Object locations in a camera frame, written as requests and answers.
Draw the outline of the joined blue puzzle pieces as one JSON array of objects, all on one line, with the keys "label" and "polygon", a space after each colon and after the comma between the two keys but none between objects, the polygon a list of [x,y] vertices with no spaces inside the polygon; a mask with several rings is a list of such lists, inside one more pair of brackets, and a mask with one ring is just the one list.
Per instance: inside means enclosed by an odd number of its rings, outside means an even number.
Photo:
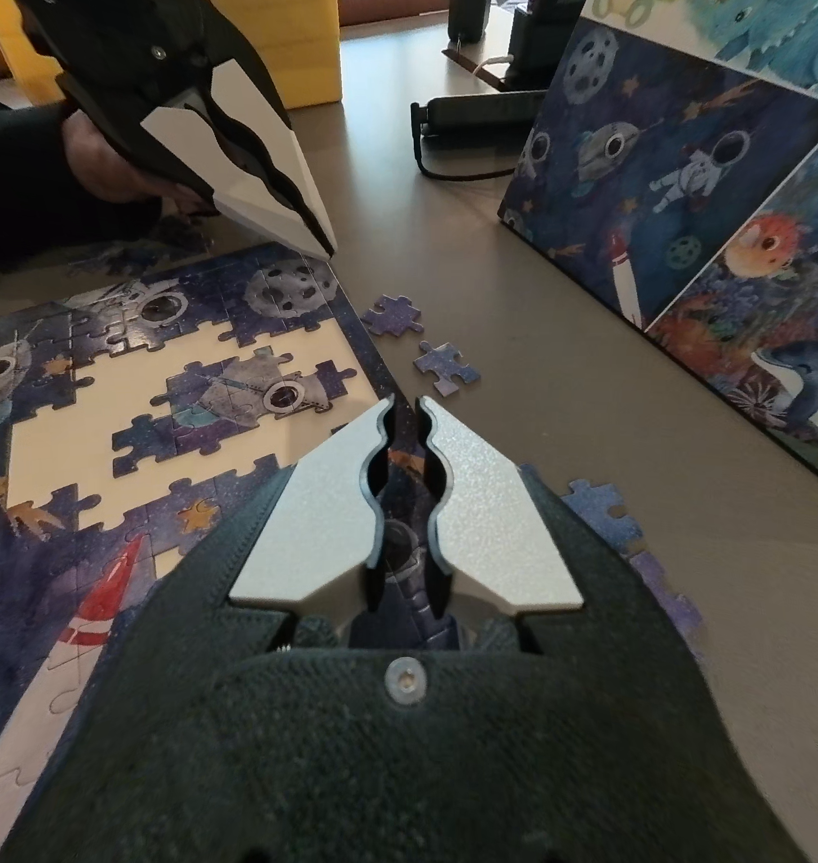
[{"label": "joined blue puzzle pieces", "polygon": [[689,598],[671,588],[664,567],[647,550],[642,528],[626,512],[618,488],[611,483],[593,485],[585,479],[573,480],[561,500],[639,574],[692,656],[704,664],[698,643],[702,616]]}]

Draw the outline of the person's left hand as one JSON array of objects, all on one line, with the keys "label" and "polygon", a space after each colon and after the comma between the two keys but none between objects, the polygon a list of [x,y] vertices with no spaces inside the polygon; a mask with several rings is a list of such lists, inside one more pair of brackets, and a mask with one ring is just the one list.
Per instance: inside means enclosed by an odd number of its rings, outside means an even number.
[{"label": "person's left hand", "polygon": [[184,215],[217,214],[215,207],[195,191],[134,167],[80,110],[63,120],[61,140],[71,173],[99,200],[121,205],[162,199],[171,201]]}]

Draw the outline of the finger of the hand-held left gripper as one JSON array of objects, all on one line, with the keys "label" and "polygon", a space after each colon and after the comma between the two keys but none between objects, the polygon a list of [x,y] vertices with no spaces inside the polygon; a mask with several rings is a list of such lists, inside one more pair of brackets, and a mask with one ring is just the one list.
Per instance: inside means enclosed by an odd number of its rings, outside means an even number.
[{"label": "finger of the hand-held left gripper", "polygon": [[242,167],[241,156],[229,153],[231,145],[241,145],[220,137],[215,123],[191,106],[155,108],[141,125],[206,183],[221,214],[320,260],[334,256],[323,253],[322,245],[291,203],[273,189],[256,155],[243,151],[246,166]]},{"label": "finger of the hand-held left gripper", "polygon": [[227,118],[252,134],[257,147],[256,160],[273,189],[291,203],[291,208],[322,245],[323,253],[335,254],[336,238],[327,210],[287,119],[236,59],[214,68],[210,94]]}]

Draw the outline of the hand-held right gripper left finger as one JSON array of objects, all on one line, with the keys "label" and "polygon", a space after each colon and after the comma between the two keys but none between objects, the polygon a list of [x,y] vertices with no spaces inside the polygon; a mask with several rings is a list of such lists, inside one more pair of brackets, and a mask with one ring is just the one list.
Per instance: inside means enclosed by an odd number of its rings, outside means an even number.
[{"label": "hand-held right gripper left finger", "polygon": [[228,597],[239,607],[295,615],[357,615],[382,552],[395,398],[368,408],[291,470]]}]

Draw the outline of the large black charger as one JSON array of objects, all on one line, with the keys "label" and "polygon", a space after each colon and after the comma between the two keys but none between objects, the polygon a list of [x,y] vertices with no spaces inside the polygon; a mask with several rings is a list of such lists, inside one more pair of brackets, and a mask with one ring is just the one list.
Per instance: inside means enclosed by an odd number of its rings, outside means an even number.
[{"label": "large black charger", "polygon": [[548,45],[544,2],[519,2],[513,10],[508,46],[509,60],[504,86],[507,91],[543,89],[549,84],[553,66]]}]

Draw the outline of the black bar device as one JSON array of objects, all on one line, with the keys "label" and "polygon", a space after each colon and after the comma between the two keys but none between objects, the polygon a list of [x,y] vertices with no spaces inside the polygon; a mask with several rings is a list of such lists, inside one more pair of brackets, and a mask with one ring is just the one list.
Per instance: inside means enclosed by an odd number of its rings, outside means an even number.
[{"label": "black bar device", "polygon": [[528,129],[546,92],[516,91],[441,96],[410,106],[411,126],[423,136]]}]

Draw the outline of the small black charger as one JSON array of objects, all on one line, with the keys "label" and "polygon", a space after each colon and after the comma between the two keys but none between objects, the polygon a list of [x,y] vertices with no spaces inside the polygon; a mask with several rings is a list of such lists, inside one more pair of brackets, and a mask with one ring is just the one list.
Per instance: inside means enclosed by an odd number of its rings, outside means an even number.
[{"label": "small black charger", "polygon": [[452,43],[475,45],[484,36],[491,1],[449,1],[447,37]]}]

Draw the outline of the colourful printed puzzle box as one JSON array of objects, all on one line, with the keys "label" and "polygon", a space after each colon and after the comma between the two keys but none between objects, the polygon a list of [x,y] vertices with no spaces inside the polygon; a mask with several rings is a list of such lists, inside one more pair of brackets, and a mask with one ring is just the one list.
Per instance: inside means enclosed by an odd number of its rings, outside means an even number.
[{"label": "colourful printed puzzle box", "polygon": [[818,474],[818,1],[586,2],[499,215]]}]

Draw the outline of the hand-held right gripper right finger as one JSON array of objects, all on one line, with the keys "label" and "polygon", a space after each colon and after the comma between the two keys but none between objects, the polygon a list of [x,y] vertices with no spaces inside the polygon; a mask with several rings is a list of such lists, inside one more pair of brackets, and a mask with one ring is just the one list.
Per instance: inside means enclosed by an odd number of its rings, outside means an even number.
[{"label": "hand-held right gripper right finger", "polygon": [[433,499],[425,589],[457,620],[581,609],[583,597],[518,466],[442,405],[416,401]]}]

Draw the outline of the wooden table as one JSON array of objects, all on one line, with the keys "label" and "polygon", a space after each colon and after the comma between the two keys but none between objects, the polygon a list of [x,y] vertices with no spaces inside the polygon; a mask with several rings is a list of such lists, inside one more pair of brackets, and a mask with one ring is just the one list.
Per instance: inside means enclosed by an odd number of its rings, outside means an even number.
[{"label": "wooden table", "polygon": [[337,1],[340,27],[358,26],[447,11],[449,1]]}]

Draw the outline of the blue jigsaw puzzle piece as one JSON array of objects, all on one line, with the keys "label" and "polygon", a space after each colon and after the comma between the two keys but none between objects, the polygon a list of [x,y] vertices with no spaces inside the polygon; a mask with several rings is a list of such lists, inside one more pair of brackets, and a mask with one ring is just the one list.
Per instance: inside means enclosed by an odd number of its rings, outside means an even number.
[{"label": "blue jigsaw puzzle piece", "polygon": [[458,379],[463,385],[470,385],[480,380],[480,373],[467,363],[459,362],[461,352],[452,343],[433,347],[423,340],[418,345],[423,355],[413,361],[416,370],[422,374],[436,375],[434,388],[443,398],[459,392]]},{"label": "blue jigsaw puzzle piece", "polygon": [[424,326],[419,322],[421,311],[414,307],[406,296],[392,297],[382,294],[372,307],[360,315],[360,321],[374,336],[391,335],[401,337],[407,331],[423,333]]}]

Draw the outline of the space jigsaw puzzle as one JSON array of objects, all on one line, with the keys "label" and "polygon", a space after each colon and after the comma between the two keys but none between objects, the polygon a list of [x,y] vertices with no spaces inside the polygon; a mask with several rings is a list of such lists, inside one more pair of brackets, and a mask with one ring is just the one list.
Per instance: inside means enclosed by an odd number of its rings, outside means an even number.
[{"label": "space jigsaw puzzle", "polygon": [[0,317],[0,842],[157,582],[398,392],[324,262],[134,274]]}]

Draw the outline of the yellow box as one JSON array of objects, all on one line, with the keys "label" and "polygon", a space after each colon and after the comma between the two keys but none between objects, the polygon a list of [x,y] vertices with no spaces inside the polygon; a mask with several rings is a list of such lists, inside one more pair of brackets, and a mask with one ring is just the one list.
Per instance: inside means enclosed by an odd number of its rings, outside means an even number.
[{"label": "yellow box", "polygon": [[[252,44],[287,109],[341,99],[337,1],[213,1]],[[32,104],[58,102],[55,59],[39,55],[13,1],[0,1],[0,52]]]}]

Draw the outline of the person's left forearm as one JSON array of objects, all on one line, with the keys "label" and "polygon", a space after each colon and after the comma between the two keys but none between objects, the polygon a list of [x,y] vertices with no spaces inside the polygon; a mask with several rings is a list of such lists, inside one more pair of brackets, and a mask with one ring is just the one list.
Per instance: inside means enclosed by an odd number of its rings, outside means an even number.
[{"label": "person's left forearm", "polygon": [[51,249],[133,241],[160,219],[160,198],[109,203],[88,191],[64,151],[65,102],[0,102],[0,268]]}]

